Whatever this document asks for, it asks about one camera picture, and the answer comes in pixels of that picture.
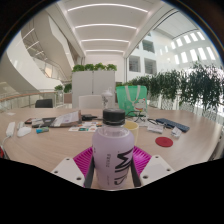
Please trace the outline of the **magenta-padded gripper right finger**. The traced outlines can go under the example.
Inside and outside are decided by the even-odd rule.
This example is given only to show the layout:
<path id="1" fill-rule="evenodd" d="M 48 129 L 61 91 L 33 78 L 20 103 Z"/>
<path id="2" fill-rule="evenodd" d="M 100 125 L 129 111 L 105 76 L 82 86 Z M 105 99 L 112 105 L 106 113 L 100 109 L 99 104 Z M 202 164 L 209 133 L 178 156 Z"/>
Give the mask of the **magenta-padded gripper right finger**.
<path id="1" fill-rule="evenodd" d="M 174 172 L 174 169 L 160 156 L 151 156 L 134 147 L 131 162 L 132 180 L 135 187 L 142 187 Z"/>

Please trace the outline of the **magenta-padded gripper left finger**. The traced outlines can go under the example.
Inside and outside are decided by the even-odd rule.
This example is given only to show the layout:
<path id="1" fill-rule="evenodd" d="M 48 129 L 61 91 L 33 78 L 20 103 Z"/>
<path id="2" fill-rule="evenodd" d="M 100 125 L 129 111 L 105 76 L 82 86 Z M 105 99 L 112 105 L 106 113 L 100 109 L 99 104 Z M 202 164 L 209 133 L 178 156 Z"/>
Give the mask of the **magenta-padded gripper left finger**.
<path id="1" fill-rule="evenodd" d="M 90 188 L 94 175 L 94 159 L 89 147 L 75 157 L 64 158 L 53 170 L 52 174 L 68 180 L 84 188 Z"/>

